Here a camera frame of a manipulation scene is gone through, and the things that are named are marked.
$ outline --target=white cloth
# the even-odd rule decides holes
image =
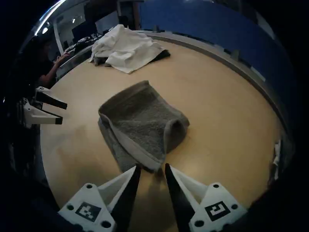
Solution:
[[[94,57],[108,57],[106,63],[125,73],[131,73],[156,58],[165,48],[143,33],[118,24],[92,46]]]

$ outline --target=dark fabric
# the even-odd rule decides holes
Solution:
[[[148,81],[116,94],[98,112],[99,127],[123,172],[136,163],[157,171],[166,154],[182,142],[189,126],[188,118]]]
[[[168,50],[164,50],[162,51],[159,55],[157,55],[152,61],[150,61],[149,63],[151,62],[154,62],[154,61],[157,61],[157,60],[161,60],[165,57],[170,57],[171,54],[169,53]],[[108,59],[108,57],[95,57],[94,58],[94,64],[95,66],[98,66],[98,65],[101,65],[101,64],[105,64],[106,60]]]

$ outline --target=wooden table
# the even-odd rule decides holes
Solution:
[[[62,125],[41,126],[41,151],[50,188],[62,207],[85,183],[101,185],[121,172],[99,130],[98,108],[141,80],[190,120],[185,140],[166,162],[204,184],[220,182],[245,207],[267,188],[281,124],[244,78],[201,53],[160,41],[171,57],[128,75],[83,62],[53,94],[67,110]],[[177,231],[165,177],[142,171],[129,231]]]

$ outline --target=screw hole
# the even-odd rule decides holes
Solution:
[[[227,229],[229,227],[229,224],[224,224],[223,229]]]
[[[231,208],[235,210],[235,209],[237,209],[237,208],[238,208],[238,205],[233,204]]]
[[[101,222],[101,226],[103,226],[104,228],[109,228],[111,227],[112,224],[110,224],[108,221],[102,221]]]
[[[73,209],[74,209],[74,206],[73,206],[73,205],[67,205],[66,208],[67,208],[68,210],[73,210]]]
[[[195,225],[196,227],[202,227],[202,226],[204,225],[204,221],[202,221],[202,220],[197,220],[197,221],[195,221],[194,225]]]
[[[83,230],[83,227],[80,224],[75,224],[74,227],[78,230]]]

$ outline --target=blue wall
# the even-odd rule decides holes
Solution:
[[[146,0],[140,3],[142,29],[198,37],[230,51],[257,69],[296,120],[297,84],[286,52],[250,19],[223,5],[203,0]]]

